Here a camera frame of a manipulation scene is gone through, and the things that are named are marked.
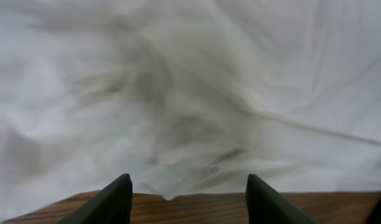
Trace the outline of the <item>white t-shirt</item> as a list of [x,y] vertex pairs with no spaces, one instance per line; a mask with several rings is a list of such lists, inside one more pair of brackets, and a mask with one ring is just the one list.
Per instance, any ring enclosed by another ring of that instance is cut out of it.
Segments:
[[0,0],[0,223],[123,173],[381,191],[381,1]]

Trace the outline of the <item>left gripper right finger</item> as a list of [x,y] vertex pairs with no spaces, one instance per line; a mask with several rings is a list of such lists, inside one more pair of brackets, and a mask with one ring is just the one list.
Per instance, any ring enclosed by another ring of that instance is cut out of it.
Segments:
[[255,174],[249,174],[245,199],[249,224],[316,224]]

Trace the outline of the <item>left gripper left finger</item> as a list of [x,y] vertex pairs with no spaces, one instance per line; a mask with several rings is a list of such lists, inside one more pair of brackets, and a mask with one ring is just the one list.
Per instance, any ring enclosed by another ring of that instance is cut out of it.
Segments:
[[130,224],[133,185],[123,174],[57,224]]

